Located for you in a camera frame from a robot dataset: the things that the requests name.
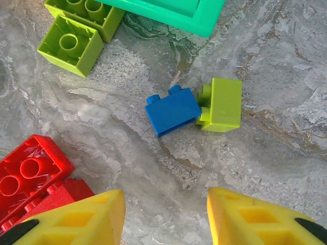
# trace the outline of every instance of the blue block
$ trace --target blue block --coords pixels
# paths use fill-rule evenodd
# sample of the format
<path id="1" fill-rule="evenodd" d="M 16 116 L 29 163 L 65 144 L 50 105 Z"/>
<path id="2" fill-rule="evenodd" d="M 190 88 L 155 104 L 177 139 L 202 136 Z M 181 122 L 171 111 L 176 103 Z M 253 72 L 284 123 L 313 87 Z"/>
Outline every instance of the blue block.
<path id="1" fill-rule="evenodd" d="M 189 88 L 175 85 L 168 90 L 169 96 L 160 99 L 158 94 L 147 98 L 145 110 L 158 137 L 169 134 L 195 121 L 201 115 Z"/>

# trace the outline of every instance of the gray marble surface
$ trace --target gray marble surface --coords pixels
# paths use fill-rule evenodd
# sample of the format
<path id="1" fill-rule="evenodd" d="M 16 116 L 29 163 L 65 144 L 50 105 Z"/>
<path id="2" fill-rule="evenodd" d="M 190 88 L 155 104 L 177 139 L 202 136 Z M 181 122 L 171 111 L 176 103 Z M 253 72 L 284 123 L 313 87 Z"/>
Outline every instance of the gray marble surface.
<path id="1" fill-rule="evenodd" d="M 86 79 L 36 52 L 43 2 L 0 2 L 0 156 L 51 136 L 94 192 L 124 190 L 127 244 L 212 244 L 210 186 L 327 226 L 327 1 L 227 0 L 210 39 L 128 13 Z M 243 81 L 242 126 L 158 140 L 146 98 L 212 77 Z"/>

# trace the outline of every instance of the lime green block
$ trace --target lime green block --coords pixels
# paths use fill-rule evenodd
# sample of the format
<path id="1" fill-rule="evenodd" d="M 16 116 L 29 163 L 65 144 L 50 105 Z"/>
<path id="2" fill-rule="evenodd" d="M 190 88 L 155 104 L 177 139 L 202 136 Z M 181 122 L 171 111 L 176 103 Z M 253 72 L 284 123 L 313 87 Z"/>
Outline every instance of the lime green block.
<path id="1" fill-rule="evenodd" d="M 213 78 L 202 86 L 197 101 L 202 114 L 196 124 L 202 130 L 225 133 L 241 125 L 242 81 Z"/>
<path id="2" fill-rule="evenodd" d="M 106 42 L 112 39 L 125 14 L 125 10 L 94 0 L 46 0 L 45 6 L 55 18 L 64 15 L 98 30 Z"/>
<path id="3" fill-rule="evenodd" d="M 58 15 L 37 51 L 51 63 L 86 77 L 103 46 L 96 29 Z"/>

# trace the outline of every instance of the toy building block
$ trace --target toy building block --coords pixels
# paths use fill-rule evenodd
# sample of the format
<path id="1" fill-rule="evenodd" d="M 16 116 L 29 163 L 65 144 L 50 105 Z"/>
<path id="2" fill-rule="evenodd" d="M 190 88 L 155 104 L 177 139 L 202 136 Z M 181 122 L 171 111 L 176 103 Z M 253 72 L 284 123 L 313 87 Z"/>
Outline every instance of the toy building block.
<path id="1" fill-rule="evenodd" d="M 103 45 L 96 29 L 58 15 L 37 51 L 51 63 L 86 77 Z"/>
<path id="2" fill-rule="evenodd" d="M 55 18 L 64 15 L 96 29 L 106 42 L 112 39 L 125 14 L 125 10 L 94 0 L 46 0 L 45 6 Z"/>
<path id="3" fill-rule="evenodd" d="M 225 0 L 97 0 L 157 20 L 185 31 L 209 37 Z"/>
<path id="4" fill-rule="evenodd" d="M 124 193 L 111 190 L 33 216 L 20 230 L 0 236 L 0 244 L 10 239 L 15 245 L 119 245 L 124 219 Z"/>
<path id="5" fill-rule="evenodd" d="M 35 199 L 25 206 L 26 214 L 21 217 L 14 225 L 17 225 L 29 217 L 39 213 L 47 212 L 49 210 L 65 206 L 79 200 L 89 198 L 94 195 L 92 190 L 88 187 L 84 180 L 74 180 L 68 178 L 64 182 L 57 181 L 51 185 L 47 190 L 48 196 L 43 200 L 41 198 Z M 1 228 L 7 231 L 9 227 L 4 223 Z"/>
<path id="6" fill-rule="evenodd" d="M 209 189 L 207 210 L 214 245 L 327 244 L 308 216 L 227 189 Z"/>
<path id="7" fill-rule="evenodd" d="M 158 137 L 162 137 L 195 121 L 201 114 L 196 99 L 189 88 L 175 85 L 169 96 L 160 99 L 155 94 L 147 99 L 145 110 Z"/>
<path id="8" fill-rule="evenodd" d="M 0 161 L 0 226 L 11 227 L 26 213 L 24 207 L 43 198 L 47 188 L 73 170 L 50 137 L 28 138 Z"/>
<path id="9" fill-rule="evenodd" d="M 211 84 L 202 86 L 197 101 L 201 116 L 196 124 L 202 130 L 227 132 L 241 125 L 242 81 L 213 78 Z"/>

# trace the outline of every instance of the yellow foam object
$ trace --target yellow foam object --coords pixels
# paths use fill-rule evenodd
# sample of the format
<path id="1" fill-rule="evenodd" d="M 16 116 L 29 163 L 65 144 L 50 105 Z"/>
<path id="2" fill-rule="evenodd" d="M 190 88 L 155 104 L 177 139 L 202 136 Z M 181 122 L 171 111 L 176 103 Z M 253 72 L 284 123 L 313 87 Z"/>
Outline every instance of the yellow foam object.
<path id="1" fill-rule="evenodd" d="M 294 220 L 308 216 L 227 189 L 209 189 L 207 211 L 214 245 L 324 245 Z"/>
<path id="2" fill-rule="evenodd" d="M 122 190 L 110 190 L 30 219 L 39 224 L 15 245 L 119 245 L 125 219 Z"/>

